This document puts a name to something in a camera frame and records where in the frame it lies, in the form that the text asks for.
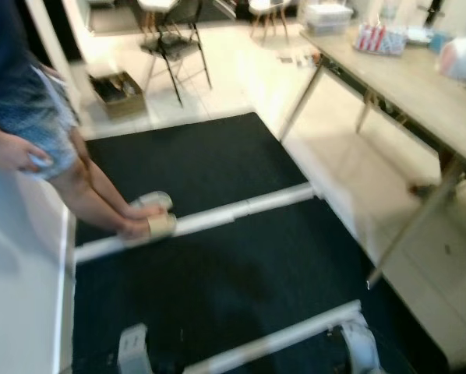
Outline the white plastic bag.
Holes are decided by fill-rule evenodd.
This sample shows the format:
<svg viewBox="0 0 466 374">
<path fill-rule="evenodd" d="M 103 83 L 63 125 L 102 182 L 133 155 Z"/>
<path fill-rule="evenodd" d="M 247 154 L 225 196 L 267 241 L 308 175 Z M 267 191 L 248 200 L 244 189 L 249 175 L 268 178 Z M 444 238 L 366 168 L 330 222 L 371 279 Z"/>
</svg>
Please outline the white plastic bag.
<svg viewBox="0 0 466 374">
<path fill-rule="evenodd" d="M 444 44 L 437 57 L 436 68 L 444 77 L 466 84 L 466 36 L 451 39 Z"/>
</svg>

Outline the white frame bracket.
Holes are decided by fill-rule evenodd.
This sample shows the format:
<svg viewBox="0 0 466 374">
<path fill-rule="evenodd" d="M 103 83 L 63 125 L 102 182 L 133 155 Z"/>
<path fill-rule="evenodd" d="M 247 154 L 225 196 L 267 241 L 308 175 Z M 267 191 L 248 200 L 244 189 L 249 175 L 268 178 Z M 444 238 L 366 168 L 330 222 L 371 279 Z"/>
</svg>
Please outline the white frame bracket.
<svg viewBox="0 0 466 374">
<path fill-rule="evenodd" d="M 336 364 L 335 374 L 387 374 L 380 364 L 375 335 L 360 312 L 334 326 L 328 335 L 344 347 L 344 358 Z"/>
<path fill-rule="evenodd" d="M 154 374 L 147 350 L 147 325 L 136 324 L 120 334 L 118 371 L 119 374 Z"/>
</svg>

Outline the open cardboard box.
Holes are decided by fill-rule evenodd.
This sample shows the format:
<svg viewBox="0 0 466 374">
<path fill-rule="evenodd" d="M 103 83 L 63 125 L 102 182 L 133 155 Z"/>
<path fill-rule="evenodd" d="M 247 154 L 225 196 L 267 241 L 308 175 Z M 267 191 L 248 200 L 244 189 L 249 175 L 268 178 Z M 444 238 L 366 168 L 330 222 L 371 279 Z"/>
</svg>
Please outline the open cardboard box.
<svg viewBox="0 0 466 374">
<path fill-rule="evenodd" d="M 129 72 L 112 72 L 101 77 L 88 76 L 99 103 L 111 120 L 132 118 L 147 112 L 147 100 Z"/>
</svg>

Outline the white pipe rail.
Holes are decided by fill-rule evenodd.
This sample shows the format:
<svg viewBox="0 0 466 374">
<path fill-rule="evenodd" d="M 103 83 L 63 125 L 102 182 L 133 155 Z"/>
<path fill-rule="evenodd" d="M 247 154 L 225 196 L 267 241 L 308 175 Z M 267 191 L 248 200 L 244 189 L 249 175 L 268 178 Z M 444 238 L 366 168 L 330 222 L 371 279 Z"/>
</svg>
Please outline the white pipe rail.
<svg viewBox="0 0 466 374">
<path fill-rule="evenodd" d="M 361 317 L 361 306 L 361 300 L 344 303 L 335 309 L 320 313 L 240 347 L 187 366 L 182 374 L 224 374 L 256 359 L 279 352 L 293 344 L 314 337 L 344 321 Z"/>
<path fill-rule="evenodd" d="M 267 195 L 251 197 L 251 199 L 241 200 L 241 202 L 225 204 L 216 209 L 200 211 L 200 213 L 185 215 L 180 217 L 174 236 L 195 234 L 204 229 L 219 227 L 219 225 L 229 224 L 237 218 L 247 217 L 255 213 L 264 213 L 266 210 L 280 209 L 283 206 L 304 202 L 319 196 L 319 190 L 312 184 L 300 184 L 291 188 L 276 190 Z M 122 252 L 127 249 L 122 240 L 117 238 L 104 238 L 88 242 L 85 245 L 76 247 L 74 250 L 74 264 L 80 265 L 93 259 L 99 259 L 108 254 Z"/>
</svg>

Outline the white chair wooden legs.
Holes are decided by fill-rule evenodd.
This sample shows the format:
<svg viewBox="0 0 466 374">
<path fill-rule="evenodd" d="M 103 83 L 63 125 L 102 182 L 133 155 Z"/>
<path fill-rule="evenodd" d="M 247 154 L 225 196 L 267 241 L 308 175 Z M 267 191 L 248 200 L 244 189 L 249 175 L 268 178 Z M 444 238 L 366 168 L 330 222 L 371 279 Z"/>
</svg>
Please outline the white chair wooden legs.
<svg viewBox="0 0 466 374">
<path fill-rule="evenodd" d="M 156 26 L 163 25 L 165 29 L 169 28 L 168 12 L 170 12 L 180 0 L 137 0 L 138 7 L 143 11 L 143 21 L 140 23 L 140 29 L 143 35 L 148 37 L 156 32 Z"/>
<path fill-rule="evenodd" d="M 277 28 L 280 24 L 286 41 L 289 41 L 287 13 L 297 2 L 298 0 L 248 0 L 249 12 L 253 16 L 250 37 L 253 38 L 258 27 L 262 27 L 262 40 L 265 40 L 268 27 Z"/>
</svg>

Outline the light wooden table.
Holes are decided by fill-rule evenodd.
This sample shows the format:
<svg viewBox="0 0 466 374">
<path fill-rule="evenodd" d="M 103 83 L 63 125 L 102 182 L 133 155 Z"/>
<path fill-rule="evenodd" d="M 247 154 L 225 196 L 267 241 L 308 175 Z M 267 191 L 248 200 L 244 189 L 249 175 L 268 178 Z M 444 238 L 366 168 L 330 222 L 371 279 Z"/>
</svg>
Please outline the light wooden table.
<svg viewBox="0 0 466 374">
<path fill-rule="evenodd" d="M 362 53 L 353 47 L 355 33 L 354 27 L 342 35 L 302 33 L 319 52 L 317 69 L 280 129 L 278 139 L 283 140 L 289 134 L 323 72 L 332 72 L 337 77 L 351 77 L 358 88 L 365 88 L 367 106 L 379 109 L 380 104 L 389 104 L 429 140 L 430 146 L 454 156 L 443 171 L 440 184 L 405 222 L 380 257 L 378 266 L 367 277 L 367 288 L 372 289 L 382 277 L 392 252 L 401 247 L 430 214 L 442 210 L 455 185 L 466 177 L 466 86 L 436 72 L 435 57 L 425 48 L 408 49 L 398 57 Z"/>
</svg>

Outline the standing person in denim shorts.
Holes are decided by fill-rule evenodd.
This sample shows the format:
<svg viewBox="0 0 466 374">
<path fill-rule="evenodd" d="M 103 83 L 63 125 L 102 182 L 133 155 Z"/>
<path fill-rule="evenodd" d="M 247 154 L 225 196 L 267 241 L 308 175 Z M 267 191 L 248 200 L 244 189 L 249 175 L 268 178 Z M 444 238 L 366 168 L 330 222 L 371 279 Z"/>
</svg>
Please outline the standing person in denim shorts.
<svg viewBox="0 0 466 374">
<path fill-rule="evenodd" d="M 44 179 L 79 220 L 128 246 L 176 229 L 167 193 L 126 202 L 91 160 L 65 82 L 31 53 L 15 0 L 0 0 L 0 168 Z"/>
</svg>

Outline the black folding chair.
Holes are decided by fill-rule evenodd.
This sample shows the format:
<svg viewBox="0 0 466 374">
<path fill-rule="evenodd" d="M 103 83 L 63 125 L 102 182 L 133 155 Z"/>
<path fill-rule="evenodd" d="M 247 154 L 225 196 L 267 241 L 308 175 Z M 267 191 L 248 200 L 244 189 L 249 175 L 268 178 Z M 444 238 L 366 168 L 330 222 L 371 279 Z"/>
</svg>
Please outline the black folding chair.
<svg viewBox="0 0 466 374">
<path fill-rule="evenodd" d="M 188 79 L 204 75 L 208 85 L 212 84 L 198 28 L 202 11 L 203 0 L 176 0 L 161 18 L 151 23 L 155 34 L 140 44 L 141 51 L 150 56 L 145 86 L 148 88 L 154 77 L 166 72 L 179 104 L 184 104 L 179 86 Z M 202 68 L 183 77 L 184 60 L 196 53 L 201 57 Z"/>
</svg>

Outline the red white patterned box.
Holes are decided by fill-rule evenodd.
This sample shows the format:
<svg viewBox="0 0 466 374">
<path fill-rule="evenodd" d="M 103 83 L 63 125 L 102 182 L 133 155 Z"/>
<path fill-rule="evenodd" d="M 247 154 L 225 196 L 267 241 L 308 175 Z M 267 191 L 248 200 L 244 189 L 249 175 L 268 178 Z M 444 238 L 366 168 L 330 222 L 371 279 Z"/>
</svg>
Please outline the red white patterned box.
<svg viewBox="0 0 466 374">
<path fill-rule="evenodd" d="M 355 50 L 375 55 L 401 55 L 407 43 L 407 29 L 362 23 L 353 43 Z"/>
</svg>

